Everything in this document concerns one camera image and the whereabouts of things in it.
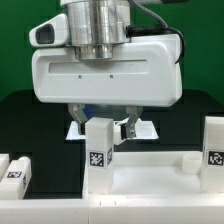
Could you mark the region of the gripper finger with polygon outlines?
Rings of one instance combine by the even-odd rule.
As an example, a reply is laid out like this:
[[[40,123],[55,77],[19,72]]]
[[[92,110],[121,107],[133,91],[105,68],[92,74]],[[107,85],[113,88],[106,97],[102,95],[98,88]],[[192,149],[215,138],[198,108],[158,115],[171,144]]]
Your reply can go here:
[[[121,125],[121,139],[133,139],[136,136],[135,124],[143,111],[142,106],[127,106],[126,113],[129,115],[126,123]]]
[[[85,133],[85,123],[88,121],[84,109],[85,109],[84,104],[76,104],[76,103],[68,104],[68,111],[72,116],[73,120],[77,123],[79,134]]]

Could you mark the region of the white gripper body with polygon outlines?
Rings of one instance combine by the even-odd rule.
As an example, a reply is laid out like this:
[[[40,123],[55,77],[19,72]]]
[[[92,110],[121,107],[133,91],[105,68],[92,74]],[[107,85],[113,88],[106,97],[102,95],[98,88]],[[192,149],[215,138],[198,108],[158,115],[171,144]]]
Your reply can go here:
[[[180,38],[135,37],[109,60],[79,61],[72,48],[32,57],[34,92],[42,102],[169,107],[182,95]]]

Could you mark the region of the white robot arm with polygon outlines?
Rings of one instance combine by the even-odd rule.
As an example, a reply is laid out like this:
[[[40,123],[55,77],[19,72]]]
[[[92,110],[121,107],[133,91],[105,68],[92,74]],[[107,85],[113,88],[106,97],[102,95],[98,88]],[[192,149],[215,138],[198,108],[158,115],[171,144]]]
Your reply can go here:
[[[182,95],[182,33],[137,0],[60,0],[65,11],[33,28],[34,92],[66,103],[87,131],[87,104],[122,105],[123,139],[136,136],[142,108],[169,107]]]

